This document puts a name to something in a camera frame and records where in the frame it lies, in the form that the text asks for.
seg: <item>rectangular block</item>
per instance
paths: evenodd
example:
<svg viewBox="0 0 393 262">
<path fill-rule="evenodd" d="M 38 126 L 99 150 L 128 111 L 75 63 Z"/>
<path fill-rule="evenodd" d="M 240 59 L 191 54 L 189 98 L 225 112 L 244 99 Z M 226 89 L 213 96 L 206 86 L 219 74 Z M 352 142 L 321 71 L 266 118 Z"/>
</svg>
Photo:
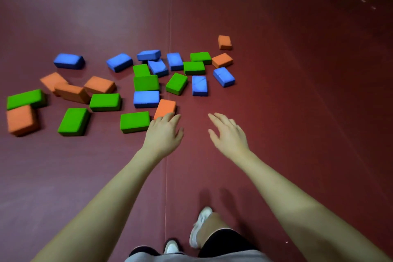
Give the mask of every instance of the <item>rectangular block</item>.
<svg viewBox="0 0 393 262">
<path fill-rule="evenodd" d="M 219 56 L 213 57 L 211 59 L 211 63 L 213 66 L 218 69 L 220 67 L 227 67 L 233 63 L 233 59 L 226 53 L 223 53 Z"/>
<path fill-rule="evenodd" d="M 202 61 L 185 61 L 184 74 L 185 75 L 204 75 L 205 65 Z"/>
<path fill-rule="evenodd" d="M 176 111 L 176 102 L 170 100 L 160 100 L 158 104 L 156 113 L 154 114 L 154 119 L 158 117 L 164 117 L 166 114 Z"/>
<path fill-rule="evenodd" d="M 39 130 L 36 113 L 30 105 L 7 111 L 8 132 L 20 137 Z"/>
<path fill-rule="evenodd" d="M 135 77 L 151 76 L 149 67 L 146 64 L 135 65 L 132 68 L 134 69 Z"/>
<path fill-rule="evenodd" d="M 60 53 L 53 63 L 62 69 L 81 69 L 85 65 L 85 60 L 79 55 Z"/>
<path fill-rule="evenodd" d="M 151 69 L 152 73 L 154 75 L 157 75 L 158 77 L 163 77 L 169 75 L 169 71 L 165 63 L 162 61 L 162 59 L 159 59 L 158 61 L 147 61 L 147 65 Z"/>
<path fill-rule="evenodd" d="M 165 88 L 170 93 L 173 93 L 175 95 L 181 95 L 186 85 L 187 76 L 181 75 L 179 73 L 174 73 Z"/>
<path fill-rule="evenodd" d="M 143 60 L 157 60 L 161 57 L 160 50 L 149 50 L 149 51 L 142 51 L 138 55 L 136 55 L 139 61 Z"/>
<path fill-rule="evenodd" d="M 208 96 L 208 81 L 205 76 L 193 76 L 193 96 Z"/>
<path fill-rule="evenodd" d="M 155 91 L 135 91 L 135 108 L 156 108 L 160 102 L 160 92 Z"/>
<path fill-rule="evenodd" d="M 67 109 L 57 132 L 67 137 L 83 136 L 89 119 L 90 112 L 86 108 Z"/>
<path fill-rule="evenodd" d="M 91 93 L 112 93 L 116 89 L 116 84 L 111 80 L 92 76 L 83 87 Z"/>
<path fill-rule="evenodd" d="M 191 61 L 202 61 L 203 64 L 211 64 L 211 57 L 209 52 L 199 52 L 190 54 Z"/>
<path fill-rule="evenodd" d="M 232 50 L 231 38 L 229 36 L 219 36 L 220 50 Z"/>
<path fill-rule="evenodd" d="M 44 84 L 55 96 L 59 96 L 55 91 L 55 85 L 57 83 L 68 84 L 66 79 L 60 76 L 59 73 L 54 72 L 53 74 L 47 75 L 40 79 L 42 84 Z"/>
<path fill-rule="evenodd" d="M 179 53 L 168 53 L 167 60 L 171 71 L 183 70 L 183 60 Z"/>
<path fill-rule="evenodd" d="M 90 109 L 93 112 L 119 111 L 121 97 L 119 93 L 100 93 L 91 97 Z"/>
<path fill-rule="evenodd" d="M 124 134 L 146 131 L 150 125 L 149 112 L 127 113 L 120 116 L 120 129 Z"/>
<path fill-rule="evenodd" d="M 228 87 L 235 84 L 235 78 L 225 67 L 215 69 L 213 72 L 213 76 L 217 79 L 218 82 L 220 82 L 223 87 Z"/>
<path fill-rule="evenodd" d="M 158 76 L 134 77 L 134 88 L 135 91 L 160 90 Z"/>
<path fill-rule="evenodd" d="M 132 58 L 124 53 L 120 53 L 119 55 L 106 61 L 108 67 L 114 72 L 121 72 L 127 67 L 132 66 L 132 63 Z"/>
<path fill-rule="evenodd" d="M 45 93 L 41 89 L 36 89 L 7 97 L 7 110 L 26 105 L 31 105 L 33 109 L 45 107 L 47 105 Z"/>
<path fill-rule="evenodd" d="M 65 100 L 82 104 L 90 103 L 90 95 L 87 94 L 87 91 L 83 87 L 57 83 L 55 85 L 55 91 Z"/>
</svg>

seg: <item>blue foam block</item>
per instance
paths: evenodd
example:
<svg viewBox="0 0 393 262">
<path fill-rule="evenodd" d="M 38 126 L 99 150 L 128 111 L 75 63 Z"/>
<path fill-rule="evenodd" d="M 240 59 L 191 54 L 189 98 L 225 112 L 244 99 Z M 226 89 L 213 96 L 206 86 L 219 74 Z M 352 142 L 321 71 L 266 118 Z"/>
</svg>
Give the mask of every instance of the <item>blue foam block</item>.
<svg viewBox="0 0 393 262">
<path fill-rule="evenodd" d="M 159 59 L 158 61 L 149 60 L 147 64 L 150 70 L 152 71 L 153 75 L 157 75 L 158 77 L 169 75 L 168 68 L 165 65 L 165 63 L 162 61 L 162 59 Z"/>
<path fill-rule="evenodd" d="M 160 50 L 142 51 L 137 56 L 139 61 L 143 60 L 157 60 L 161 57 Z"/>
<path fill-rule="evenodd" d="M 85 60 L 82 56 L 60 53 L 53 63 L 62 69 L 81 69 L 85 65 Z"/>
<path fill-rule="evenodd" d="M 184 68 L 183 61 L 182 61 L 182 58 L 180 57 L 179 53 L 168 53 L 167 59 L 168 59 L 168 63 L 171 68 L 171 71 L 182 71 L 183 70 L 183 68 Z"/>
<path fill-rule="evenodd" d="M 206 76 L 193 76 L 193 96 L 208 96 Z"/>
<path fill-rule="evenodd" d="M 220 67 L 214 70 L 213 76 L 223 87 L 228 87 L 235 84 L 235 78 L 225 67 Z"/>
<path fill-rule="evenodd" d="M 132 58 L 127 54 L 121 53 L 106 61 L 106 64 L 114 72 L 121 72 L 127 67 L 132 66 Z"/>
<path fill-rule="evenodd" d="M 160 102 L 159 91 L 135 91 L 134 106 L 135 108 L 155 108 Z"/>
</svg>

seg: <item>shoe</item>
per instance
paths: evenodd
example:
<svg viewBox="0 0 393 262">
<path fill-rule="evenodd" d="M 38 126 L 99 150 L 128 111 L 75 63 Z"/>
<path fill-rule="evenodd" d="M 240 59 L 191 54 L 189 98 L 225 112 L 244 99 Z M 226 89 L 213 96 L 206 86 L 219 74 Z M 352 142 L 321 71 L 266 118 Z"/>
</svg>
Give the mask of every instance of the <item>shoe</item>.
<svg viewBox="0 0 393 262">
<path fill-rule="evenodd" d="M 194 249 L 199 248 L 198 243 L 196 242 L 196 240 L 197 240 L 196 235 L 198 234 L 199 229 L 202 227 L 205 220 L 207 220 L 209 215 L 211 215 L 212 213 L 213 213 L 213 210 L 210 207 L 205 207 L 199 213 L 198 221 L 194 224 L 194 228 L 190 234 L 190 246 L 193 247 Z"/>
<path fill-rule="evenodd" d="M 179 245 L 177 244 L 176 240 L 169 239 L 165 244 L 164 254 L 175 254 L 179 253 Z"/>
</svg>

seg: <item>person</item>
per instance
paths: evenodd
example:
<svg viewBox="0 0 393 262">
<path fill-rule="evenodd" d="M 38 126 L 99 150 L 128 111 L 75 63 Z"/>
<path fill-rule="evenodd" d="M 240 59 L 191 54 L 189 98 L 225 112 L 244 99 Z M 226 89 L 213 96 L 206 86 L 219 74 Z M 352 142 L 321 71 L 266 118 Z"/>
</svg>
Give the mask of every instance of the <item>person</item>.
<svg viewBox="0 0 393 262">
<path fill-rule="evenodd" d="M 233 119 L 208 115 L 219 131 L 209 129 L 213 144 L 254 183 L 288 236 L 308 261 L 391 261 L 359 231 L 262 162 L 249 148 L 246 135 Z M 176 131 L 180 115 L 169 113 L 153 120 L 142 148 L 133 159 L 32 260 L 107 261 L 120 237 L 132 206 L 154 167 L 181 143 L 184 129 Z M 199 258 L 179 252 L 175 240 L 164 255 L 137 247 L 126 262 L 134 261 L 270 261 L 258 248 L 230 229 L 205 207 L 190 234 Z"/>
</svg>

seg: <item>right hand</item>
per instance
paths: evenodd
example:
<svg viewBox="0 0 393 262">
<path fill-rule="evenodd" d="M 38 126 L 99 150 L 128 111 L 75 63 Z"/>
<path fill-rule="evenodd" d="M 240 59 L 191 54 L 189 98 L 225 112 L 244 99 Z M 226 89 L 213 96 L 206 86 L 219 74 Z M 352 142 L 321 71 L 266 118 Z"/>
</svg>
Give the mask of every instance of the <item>right hand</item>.
<svg viewBox="0 0 393 262">
<path fill-rule="evenodd" d="M 209 129 L 210 139 L 223 155 L 235 162 L 250 150 L 246 134 L 233 119 L 220 113 L 209 113 L 208 116 L 220 133 L 218 137 L 214 130 Z"/>
</svg>

